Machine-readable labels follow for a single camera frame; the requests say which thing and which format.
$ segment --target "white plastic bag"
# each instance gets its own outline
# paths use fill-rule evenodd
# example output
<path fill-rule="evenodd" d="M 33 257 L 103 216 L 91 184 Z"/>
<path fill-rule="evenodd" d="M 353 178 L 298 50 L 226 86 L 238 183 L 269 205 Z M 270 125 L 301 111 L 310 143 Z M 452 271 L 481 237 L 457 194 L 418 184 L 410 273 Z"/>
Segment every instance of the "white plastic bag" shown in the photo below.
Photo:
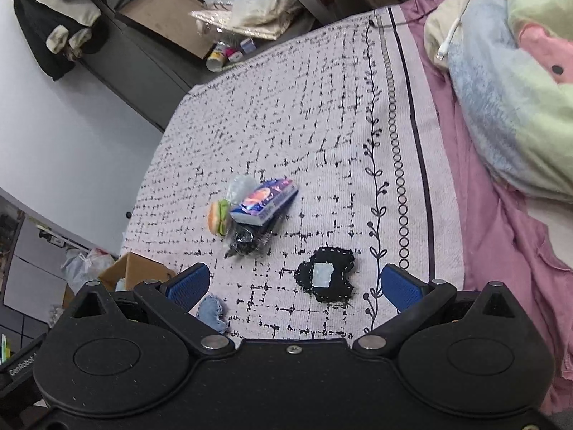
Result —
<path fill-rule="evenodd" d="M 99 274 L 115 263 L 114 258 L 99 249 L 92 249 L 88 255 L 81 250 L 70 249 L 66 252 L 66 261 L 61 266 L 68 286 L 77 294 L 85 283 L 97 280 Z"/>
<path fill-rule="evenodd" d="M 115 292 L 127 291 L 127 289 L 125 289 L 125 283 L 127 283 L 127 280 L 125 280 L 125 278 L 119 280 L 115 286 Z"/>
<path fill-rule="evenodd" d="M 62 306 L 52 304 L 52 308 L 50 309 L 50 320 L 48 320 L 48 326 L 50 328 L 53 328 L 63 313 L 64 309 L 62 309 Z"/>
<path fill-rule="evenodd" d="M 235 0 L 230 22 L 233 27 L 266 24 L 301 7 L 298 0 Z"/>

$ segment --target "vine pattern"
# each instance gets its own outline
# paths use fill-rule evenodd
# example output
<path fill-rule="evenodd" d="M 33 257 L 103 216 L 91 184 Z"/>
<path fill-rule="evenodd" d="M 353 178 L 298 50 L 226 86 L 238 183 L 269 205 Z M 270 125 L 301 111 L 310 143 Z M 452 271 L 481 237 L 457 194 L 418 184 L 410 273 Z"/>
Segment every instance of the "vine pattern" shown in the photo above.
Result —
<path fill-rule="evenodd" d="M 371 30 L 374 24 L 371 20 L 366 22 L 365 32 L 362 36 L 363 42 L 366 44 L 365 60 L 368 62 L 368 70 L 366 71 L 365 81 L 367 92 L 370 95 L 368 104 L 366 105 L 366 121 L 370 124 L 370 137 L 367 139 L 366 144 L 363 144 L 364 154 L 370 159 L 370 164 L 365 168 L 365 172 L 374 181 L 375 199 L 374 206 L 370 208 L 373 215 L 373 220 L 368 221 L 367 225 L 370 229 L 369 236 L 374 238 L 375 242 L 370 246 L 370 253 L 376 259 L 377 273 L 382 271 L 382 258 L 388 253 L 388 249 L 382 248 L 382 240 L 380 239 L 380 224 L 382 218 L 386 215 L 387 208 L 380 203 L 380 198 L 387 193 L 387 187 L 390 185 L 388 181 L 382 181 L 383 171 L 376 166 L 376 149 L 380 147 L 379 137 L 383 130 L 379 127 L 380 119 L 374 115 L 374 106 L 380 100 L 382 89 L 377 87 L 374 77 L 376 76 L 376 60 L 374 60 L 374 41 L 370 37 Z M 364 328 L 365 333 L 369 333 L 374 329 L 374 323 L 379 311 L 379 300 L 383 296 L 382 285 L 380 276 L 376 277 L 376 287 L 370 288 L 370 292 L 365 292 L 362 296 L 363 299 L 369 304 L 366 309 L 366 314 L 371 318 L 370 328 Z"/>

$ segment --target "white cloth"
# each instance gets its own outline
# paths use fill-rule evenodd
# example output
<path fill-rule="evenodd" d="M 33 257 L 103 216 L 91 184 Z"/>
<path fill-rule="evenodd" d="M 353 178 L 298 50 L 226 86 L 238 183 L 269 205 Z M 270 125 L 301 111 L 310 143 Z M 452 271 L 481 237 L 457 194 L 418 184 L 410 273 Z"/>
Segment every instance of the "white cloth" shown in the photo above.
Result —
<path fill-rule="evenodd" d="M 234 339 L 352 341 L 396 315 L 379 282 L 387 263 L 463 285 L 458 205 L 432 95 L 402 11 L 391 11 L 398 36 L 383 8 L 194 87 L 161 140 L 124 250 L 175 271 L 205 263 Z M 300 192 L 264 254 L 225 259 L 207 213 L 241 174 L 286 176 Z M 347 305 L 319 303 L 294 281 L 327 245 L 355 254 Z"/>
<path fill-rule="evenodd" d="M 52 53 L 59 53 L 66 46 L 69 31 L 63 25 L 58 25 L 46 39 L 46 47 Z"/>
<path fill-rule="evenodd" d="M 92 0 L 35 0 L 81 25 L 92 27 L 101 11 Z"/>
<path fill-rule="evenodd" d="M 72 50 L 79 50 L 82 48 L 83 44 L 92 38 L 92 30 L 85 28 L 77 31 L 73 36 L 70 37 L 68 43 Z"/>

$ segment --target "blue gripper pad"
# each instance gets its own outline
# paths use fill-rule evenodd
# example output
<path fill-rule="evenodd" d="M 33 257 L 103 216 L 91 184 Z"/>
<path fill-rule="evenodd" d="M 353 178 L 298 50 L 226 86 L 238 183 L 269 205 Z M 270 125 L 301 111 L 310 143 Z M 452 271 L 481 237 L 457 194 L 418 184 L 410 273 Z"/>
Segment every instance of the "blue gripper pad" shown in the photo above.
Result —
<path fill-rule="evenodd" d="M 163 283 L 165 297 L 189 312 L 209 290 L 209 269 L 205 264 L 195 264 Z"/>
<path fill-rule="evenodd" d="M 380 274 L 380 283 L 385 297 L 403 312 L 421 300 L 429 290 L 428 284 L 413 277 L 406 270 L 387 264 Z"/>

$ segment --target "metal screw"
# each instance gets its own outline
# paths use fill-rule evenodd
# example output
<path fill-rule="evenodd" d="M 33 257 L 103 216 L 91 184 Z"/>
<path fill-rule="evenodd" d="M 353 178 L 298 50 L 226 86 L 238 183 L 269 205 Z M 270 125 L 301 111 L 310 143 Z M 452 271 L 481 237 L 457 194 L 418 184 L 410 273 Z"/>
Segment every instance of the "metal screw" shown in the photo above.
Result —
<path fill-rule="evenodd" d="M 368 349 L 369 351 L 375 351 L 377 349 L 382 349 L 386 346 L 385 338 L 376 335 L 366 335 L 358 339 L 358 345 L 362 349 Z"/>
<path fill-rule="evenodd" d="M 303 352 L 303 348 L 300 346 L 289 346 L 286 350 L 289 354 L 300 354 Z"/>
<path fill-rule="evenodd" d="M 201 346 L 205 349 L 223 349 L 228 345 L 228 338 L 222 335 L 206 336 L 201 340 Z"/>

